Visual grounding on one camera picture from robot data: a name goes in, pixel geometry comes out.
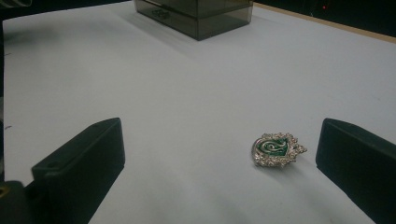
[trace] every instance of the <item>white tabletop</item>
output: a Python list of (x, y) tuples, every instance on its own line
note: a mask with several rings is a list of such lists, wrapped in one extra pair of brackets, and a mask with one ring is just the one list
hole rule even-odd
[[(6, 179), (120, 117), (126, 164), (91, 223), (373, 223), (315, 164), (321, 122), (396, 142), (396, 45), (254, 7), (195, 41), (132, 2), (5, 21)], [(308, 151), (250, 158), (263, 133)]]

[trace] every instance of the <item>silver brooch frame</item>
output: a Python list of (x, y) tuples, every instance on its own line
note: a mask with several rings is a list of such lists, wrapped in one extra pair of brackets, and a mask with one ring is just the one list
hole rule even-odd
[(251, 156), (258, 166), (284, 167), (304, 152), (306, 148), (297, 144), (297, 138), (290, 133), (265, 133), (254, 142)]

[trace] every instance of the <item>jewelry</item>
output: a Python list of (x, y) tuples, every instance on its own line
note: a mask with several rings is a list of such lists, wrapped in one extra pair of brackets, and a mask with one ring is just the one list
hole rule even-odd
[(295, 162), (306, 148), (297, 144), (297, 138), (289, 133), (265, 133), (254, 142), (251, 156), (257, 166), (284, 167)]

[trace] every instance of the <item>clear plastic box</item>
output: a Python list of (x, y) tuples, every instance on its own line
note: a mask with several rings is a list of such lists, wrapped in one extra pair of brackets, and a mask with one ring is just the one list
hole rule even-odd
[(247, 25), (251, 0), (134, 0), (137, 12), (202, 40)]

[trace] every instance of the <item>dark background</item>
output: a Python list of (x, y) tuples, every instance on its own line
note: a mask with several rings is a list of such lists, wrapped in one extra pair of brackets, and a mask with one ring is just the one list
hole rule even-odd
[(255, 0), (255, 2), (396, 37), (396, 0)]

